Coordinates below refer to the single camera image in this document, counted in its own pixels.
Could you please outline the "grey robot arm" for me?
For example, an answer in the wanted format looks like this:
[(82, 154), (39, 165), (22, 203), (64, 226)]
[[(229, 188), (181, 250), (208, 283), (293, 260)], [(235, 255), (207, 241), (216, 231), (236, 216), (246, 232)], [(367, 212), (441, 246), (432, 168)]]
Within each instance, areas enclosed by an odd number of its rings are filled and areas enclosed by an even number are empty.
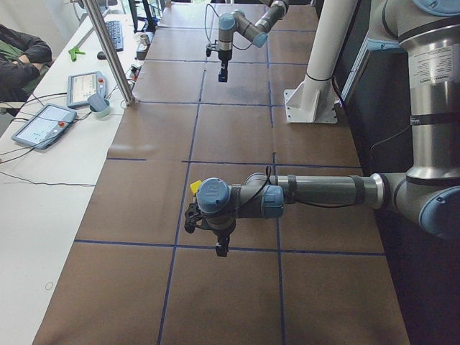
[(291, 123), (331, 123), (335, 98), (345, 101), (371, 51), (408, 54), (413, 165), (406, 172), (372, 172), (368, 129), (352, 122), (365, 176), (250, 175), (242, 185), (209, 178), (190, 188), (185, 230), (211, 231), (216, 253), (227, 255), (237, 219), (276, 219), (286, 204), (323, 208), (388, 208), (442, 239), (459, 238), (459, 3), (373, 1), (369, 29), (342, 90), (334, 71), (350, 28), (355, 1), (325, 1), (304, 81), (284, 92)]
[(267, 34), (277, 21), (281, 20), (288, 12), (289, 1), (263, 1), (269, 9), (256, 23), (251, 23), (242, 10), (223, 13), (218, 18), (218, 39), (213, 44), (208, 44), (206, 54), (212, 51), (218, 53), (221, 69), (218, 75), (219, 82), (228, 80), (228, 63), (232, 59), (234, 33), (238, 32), (256, 47), (262, 47), (267, 41)]

